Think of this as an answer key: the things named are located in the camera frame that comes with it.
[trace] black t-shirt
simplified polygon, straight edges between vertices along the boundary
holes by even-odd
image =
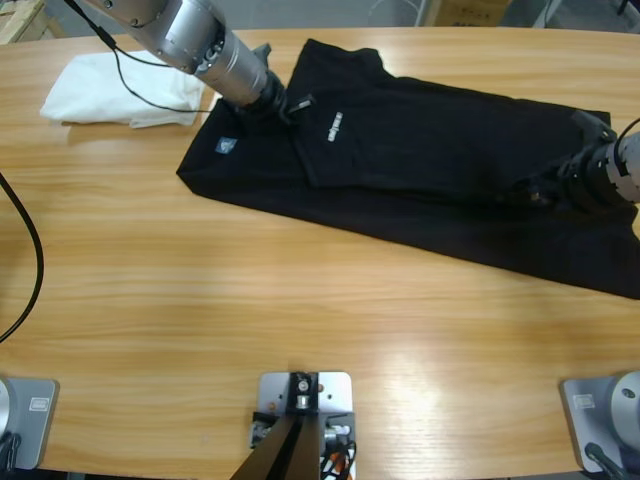
[[[312,40],[288,88],[308,93],[299,124],[270,133],[218,102],[178,175],[223,202],[640,298],[634,207],[570,219],[483,202],[581,150],[575,109],[395,78],[375,50]]]

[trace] white towel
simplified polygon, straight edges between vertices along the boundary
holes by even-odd
[[[160,63],[148,52],[132,52]],[[120,55],[122,74],[135,92],[158,105],[197,110],[204,84],[175,68],[154,67]],[[132,128],[165,123],[192,125],[196,113],[152,107],[129,93],[120,82],[112,53],[79,55],[65,67],[49,92],[40,115],[59,122],[128,123]]]

